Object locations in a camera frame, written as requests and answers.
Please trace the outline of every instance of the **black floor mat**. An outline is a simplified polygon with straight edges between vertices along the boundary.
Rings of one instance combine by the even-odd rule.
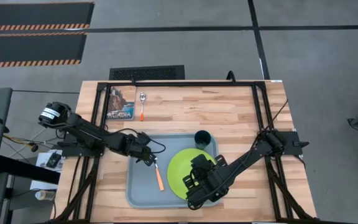
[[[0,30],[88,28],[93,2],[0,4]]]
[[[109,80],[184,80],[185,66],[110,68]]]
[[[77,65],[86,33],[0,34],[0,67]]]

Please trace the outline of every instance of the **small bottle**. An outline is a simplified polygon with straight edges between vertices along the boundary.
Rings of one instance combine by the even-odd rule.
[[[48,190],[39,190],[35,193],[35,197],[38,200],[53,200],[55,198],[55,192]]]

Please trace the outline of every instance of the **gray floor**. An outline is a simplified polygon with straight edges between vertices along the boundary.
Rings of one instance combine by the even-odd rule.
[[[95,2],[91,28],[251,25],[246,0]],[[260,26],[358,25],[358,1],[254,2]],[[358,132],[346,121],[358,113],[358,30],[261,35],[270,77],[284,81],[295,127],[310,142],[305,162],[318,216],[358,223]],[[182,64],[187,79],[224,78],[228,70],[237,79],[262,78],[252,31],[90,34],[80,65],[0,68],[0,87],[79,91],[83,80],[108,79],[109,68]],[[43,130],[37,117],[47,102],[75,107],[77,97],[15,92],[7,125],[12,135],[33,138]],[[37,139],[53,136],[46,130]],[[28,149],[21,153],[35,156]],[[2,145],[1,154],[13,152]],[[19,210],[14,223],[45,221],[51,207]]]

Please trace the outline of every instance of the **metal spoon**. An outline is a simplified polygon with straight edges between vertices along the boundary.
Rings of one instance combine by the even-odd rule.
[[[143,107],[144,107],[144,102],[146,101],[146,94],[144,92],[140,93],[140,101],[142,102],[142,113],[140,114],[140,121],[143,121],[144,119]]]

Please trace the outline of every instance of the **cup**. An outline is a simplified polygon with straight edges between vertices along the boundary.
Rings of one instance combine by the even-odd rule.
[[[197,131],[194,136],[194,140],[196,142],[196,148],[202,150],[211,143],[211,135],[204,130]]]

